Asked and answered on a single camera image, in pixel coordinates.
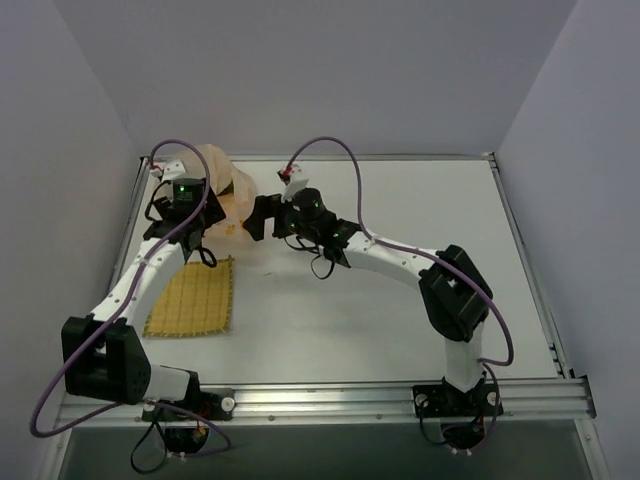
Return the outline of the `banana print plastic bag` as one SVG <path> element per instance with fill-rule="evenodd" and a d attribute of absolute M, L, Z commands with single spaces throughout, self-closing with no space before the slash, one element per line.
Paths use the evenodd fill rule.
<path fill-rule="evenodd" d="M 253 178 L 236 167 L 221 148 L 204 144 L 197 149 L 207 162 L 212 190 L 226 214 L 224 220 L 207 230 L 206 236 L 244 242 L 248 233 L 243 224 L 253 211 L 257 193 Z"/>

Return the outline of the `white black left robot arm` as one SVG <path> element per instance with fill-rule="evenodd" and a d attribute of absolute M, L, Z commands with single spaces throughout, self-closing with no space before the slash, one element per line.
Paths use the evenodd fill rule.
<path fill-rule="evenodd" d="M 119 404 L 147 400 L 189 405 L 201 394 L 197 373 L 150 362 L 140 329 L 170 281 L 203 247 L 205 231 L 225 219 L 214 191 L 201 178 L 172 181 L 172 195 L 152 201 L 159 219 L 149 225 L 134 260 L 106 298 L 61 331 L 67 393 Z"/>

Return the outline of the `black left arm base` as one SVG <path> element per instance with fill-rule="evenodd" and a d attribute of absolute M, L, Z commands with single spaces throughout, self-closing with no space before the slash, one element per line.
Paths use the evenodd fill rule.
<path fill-rule="evenodd" d="M 129 463 L 138 475 L 151 475 L 167 466 L 171 459 L 187 460 L 217 456 L 234 449 L 231 437 L 215 421 L 233 419 L 236 407 L 232 389 L 201 393 L 195 403 L 150 401 L 149 426 L 134 445 Z M 142 445 L 156 434 L 161 445 L 161 459 L 153 467 L 142 467 L 136 455 Z"/>

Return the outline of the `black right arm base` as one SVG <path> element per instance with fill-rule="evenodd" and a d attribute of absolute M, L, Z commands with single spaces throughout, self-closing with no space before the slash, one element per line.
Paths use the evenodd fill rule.
<path fill-rule="evenodd" d="M 414 385 L 411 393 L 423 438 L 433 446 L 448 447 L 453 454 L 474 453 L 504 414 L 498 386 L 484 380 L 468 392 L 442 380 Z"/>

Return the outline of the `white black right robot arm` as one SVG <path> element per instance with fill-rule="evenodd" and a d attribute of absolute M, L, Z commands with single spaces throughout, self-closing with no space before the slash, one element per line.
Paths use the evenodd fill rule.
<path fill-rule="evenodd" d="M 460 275 L 467 275 L 487 296 L 492 293 L 464 249 L 456 245 L 440 251 L 419 252 L 405 245 L 392 249 L 387 239 L 372 240 L 359 224 L 328 210 L 315 188 L 304 188 L 290 200 L 280 194 L 258 196 L 243 227 L 253 240 L 261 241 L 270 218 L 275 238 L 297 236 L 332 265 L 379 273 L 416 289 L 427 319 L 444 338 L 443 383 L 463 394 L 479 385 L 482 333 L 489 308 Z"/>

